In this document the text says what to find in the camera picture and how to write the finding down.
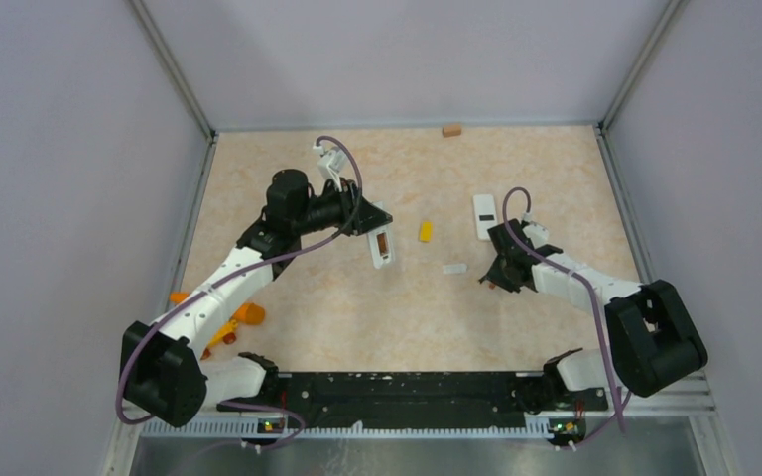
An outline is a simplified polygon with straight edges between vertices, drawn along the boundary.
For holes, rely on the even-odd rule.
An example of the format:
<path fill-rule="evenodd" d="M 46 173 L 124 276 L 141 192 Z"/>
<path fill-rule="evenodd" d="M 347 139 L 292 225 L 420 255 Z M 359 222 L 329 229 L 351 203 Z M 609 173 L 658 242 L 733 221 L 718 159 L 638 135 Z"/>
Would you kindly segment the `white remote with buttons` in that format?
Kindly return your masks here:
<path fill-rule="evenodd" d="M 380 270 L 391 266 L 395 261 L 395 250 L 391 226 L 378 227 L 367 234 L 372 266 Z"/>

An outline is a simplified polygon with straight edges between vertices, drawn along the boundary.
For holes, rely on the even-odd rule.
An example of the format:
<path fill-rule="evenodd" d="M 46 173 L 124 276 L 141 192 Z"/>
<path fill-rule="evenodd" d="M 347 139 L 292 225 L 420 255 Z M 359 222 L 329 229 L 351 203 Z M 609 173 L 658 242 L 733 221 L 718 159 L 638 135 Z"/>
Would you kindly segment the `white remote control back up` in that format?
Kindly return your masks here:
<path fill-rule="evenodd" d="M 472 197 L 476 237 L 489 241 L 488 231 L 497 224 L 495 198 L 492 194 L 476 194 Z"/>

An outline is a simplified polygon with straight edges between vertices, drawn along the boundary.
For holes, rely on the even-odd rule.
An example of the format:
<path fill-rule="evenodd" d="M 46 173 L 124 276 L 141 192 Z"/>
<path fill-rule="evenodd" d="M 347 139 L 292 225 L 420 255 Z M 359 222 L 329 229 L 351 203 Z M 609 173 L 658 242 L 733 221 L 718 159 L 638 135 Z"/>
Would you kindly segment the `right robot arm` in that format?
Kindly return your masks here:
<path fill-rule="evenodd" d="M 595 388 L 619 388 L 648 398 L 708 363 L 707 349 L 676 287 L 616 279 L 548 243 L 541 225 L 512 219 L 488 229 L 496 257 L 483 281 L 509 293 L 529 289 L 592 316 L 598 349 L 550 359 L 545 401 L 567 409 Z"/>

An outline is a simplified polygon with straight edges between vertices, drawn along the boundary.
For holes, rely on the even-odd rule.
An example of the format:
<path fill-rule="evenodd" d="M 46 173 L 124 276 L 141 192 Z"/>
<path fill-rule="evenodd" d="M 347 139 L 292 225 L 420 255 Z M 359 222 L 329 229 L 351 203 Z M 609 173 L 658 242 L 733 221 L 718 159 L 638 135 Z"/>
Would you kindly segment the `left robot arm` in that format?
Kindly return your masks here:
<path fill-rule="evenodd" d="M 207 396 L 200 358 L 232 313 L 277 280 L 305 253 L 305 235 L 331 228 L 336 236 L 361 236 L 391 224 L 393 217 L 362 195 L 350 179 L 328 179 L 314 194 L 307 175 L 286 169 L 273 175 L 266 203 L 228 256 L 194 292 L 150 324 L 124 332 L 116 411 L 128 401 L 165 423 L 180 427 Z"/>

